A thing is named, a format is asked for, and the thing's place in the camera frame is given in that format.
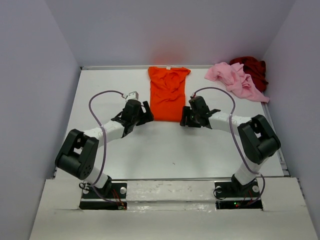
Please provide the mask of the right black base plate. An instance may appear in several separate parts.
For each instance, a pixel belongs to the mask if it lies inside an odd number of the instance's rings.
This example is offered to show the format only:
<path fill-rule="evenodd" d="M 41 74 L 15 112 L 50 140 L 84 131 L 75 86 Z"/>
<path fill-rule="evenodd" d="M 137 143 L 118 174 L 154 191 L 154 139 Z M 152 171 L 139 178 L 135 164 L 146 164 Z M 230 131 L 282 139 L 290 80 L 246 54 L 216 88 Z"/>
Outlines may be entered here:
<path fill-rule="evenodd" d="M 260 188 L 256 180 L 240 188 L 236 188 L 231 181 L 214 183 L 213 196 L 216 198 L 217 210 L 262 210 L 263 204 L 259 195 Z"/>

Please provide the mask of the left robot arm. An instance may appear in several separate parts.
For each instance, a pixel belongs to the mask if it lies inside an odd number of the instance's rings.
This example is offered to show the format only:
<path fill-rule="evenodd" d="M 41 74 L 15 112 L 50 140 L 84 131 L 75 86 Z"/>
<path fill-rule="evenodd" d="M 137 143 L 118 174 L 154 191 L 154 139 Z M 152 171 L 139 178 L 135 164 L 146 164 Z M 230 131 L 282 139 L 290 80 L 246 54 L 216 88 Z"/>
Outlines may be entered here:
<path fill-rule="evenodd" d="M 107 143 L 122 139 L 134 127 L 152 122 L 154 116 L 147 101 L 129 99 L 123 110 L 99 127 L 80 131 L 72 129 L 66 136 L 55 159 L 55 166 L 86 182 L 96 195 L 106 199 L 112 189 L 112 178 L 103 173 L 106 159 L 101 166 L 95 163 L 98 149 L 107 153 Z"/>

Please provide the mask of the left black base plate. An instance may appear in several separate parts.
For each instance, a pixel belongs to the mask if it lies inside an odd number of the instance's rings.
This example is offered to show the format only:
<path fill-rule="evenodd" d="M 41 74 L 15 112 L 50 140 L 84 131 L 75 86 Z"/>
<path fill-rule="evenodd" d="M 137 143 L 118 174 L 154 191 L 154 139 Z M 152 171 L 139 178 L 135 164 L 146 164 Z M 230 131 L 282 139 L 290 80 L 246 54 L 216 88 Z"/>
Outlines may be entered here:
<path fill-rule="evenodd" d="M 113 181 L 108 193 L 100 197 L 91 186 L 85 182 L 79 183 L 81 197 L 79 208 L 81 210 L 107 210 L 117 211 L 127 209 L 127 182 Z"/>

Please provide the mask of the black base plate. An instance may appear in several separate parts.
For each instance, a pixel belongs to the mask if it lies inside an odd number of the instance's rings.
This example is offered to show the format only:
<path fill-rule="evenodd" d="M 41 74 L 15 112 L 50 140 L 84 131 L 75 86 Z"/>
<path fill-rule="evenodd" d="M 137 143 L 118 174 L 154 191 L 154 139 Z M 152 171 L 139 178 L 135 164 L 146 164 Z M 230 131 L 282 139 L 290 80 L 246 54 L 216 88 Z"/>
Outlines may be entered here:
<path fill-rule="evenodd" d="M 127 182 L 113 181 L 108 193 L 100 197 L 91 186 L 85 182 L 79 183 L 81 197 L 79 208 L 81 210 L 107 210 L 117 211 L 127 209 Z"/>
<path fill-rule="evenodd" d="M 213 196 L 216 198 L 217 210 L 262 210 L 263 204 L 259 195 L 260 188 L 256 180 L 240 188 L 236 188 L 231 181 L 214 183 Z"/>

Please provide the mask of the dark red t shirt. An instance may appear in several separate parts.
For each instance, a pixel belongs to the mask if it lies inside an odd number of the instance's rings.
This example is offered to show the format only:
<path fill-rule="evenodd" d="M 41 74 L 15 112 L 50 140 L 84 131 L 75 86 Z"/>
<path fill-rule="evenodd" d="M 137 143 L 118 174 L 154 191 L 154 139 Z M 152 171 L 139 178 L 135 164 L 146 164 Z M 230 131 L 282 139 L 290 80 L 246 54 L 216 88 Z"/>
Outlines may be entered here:
<path fill-rule="evenodd" d="M 249 74 L 255 87 L 261 92 L 265 92 L 268 86 L 266 80 L 266 62 L 264 60 L 258 60 L 252 56 L 243 56 L 232 59 L 229 64 L 235 63 L 243 64 L 243 71 Z"/>

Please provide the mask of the orange t shirt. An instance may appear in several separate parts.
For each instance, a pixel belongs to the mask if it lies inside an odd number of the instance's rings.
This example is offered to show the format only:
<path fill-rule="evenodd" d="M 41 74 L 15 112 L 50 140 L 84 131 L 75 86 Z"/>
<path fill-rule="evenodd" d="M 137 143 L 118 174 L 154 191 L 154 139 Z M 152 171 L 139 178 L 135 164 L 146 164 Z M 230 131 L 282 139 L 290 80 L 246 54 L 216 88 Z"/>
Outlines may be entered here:
<path fill-rule="evenodd" d="M 191 70 L 185 67 L 148 68 L 150 109 L 155 121 L 179 122 L 186 103 L 186 78 Z"/>

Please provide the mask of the pink t shirt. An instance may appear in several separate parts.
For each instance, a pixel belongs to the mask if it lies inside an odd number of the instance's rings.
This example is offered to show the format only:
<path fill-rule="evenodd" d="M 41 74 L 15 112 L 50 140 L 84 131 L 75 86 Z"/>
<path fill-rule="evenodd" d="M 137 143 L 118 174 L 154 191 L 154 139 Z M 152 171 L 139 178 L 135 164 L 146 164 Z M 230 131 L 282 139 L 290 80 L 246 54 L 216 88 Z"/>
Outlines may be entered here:
<path fill-rule="evenodd" d="M 228 92 L 232 92 L 240 99 L 252 102 L 268 103 L 270 98 L 264 96 L 255 86 L 250 74 L 244 72 L 244 64 L 232 65 L 221 62 L 210 67 L 204 76 L 205 79 L 224 84 Z"/>

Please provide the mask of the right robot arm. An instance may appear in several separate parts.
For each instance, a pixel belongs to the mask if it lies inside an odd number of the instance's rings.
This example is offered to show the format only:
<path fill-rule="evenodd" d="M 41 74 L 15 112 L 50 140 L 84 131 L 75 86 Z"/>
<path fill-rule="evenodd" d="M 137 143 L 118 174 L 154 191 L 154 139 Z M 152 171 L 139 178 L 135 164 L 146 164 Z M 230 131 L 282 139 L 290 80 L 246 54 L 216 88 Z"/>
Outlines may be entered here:
<path fill-rule="evenodd" d="M 196 96 L 189 100 L 189 106 L 183 106 L 180 125 L 231 134 L 242 163 L 230 181 L 215 183 L 217 199 L 244 198 L 248 193 L 253 193 L 255 198 L 260 195 L 260 191 L 254 192 L 258 187 L 256 177 L 267 159 L 281 148 L 279 138 L 263 115 L 242 117 L 219 109 L 210 110 L 204 98 Z"/>

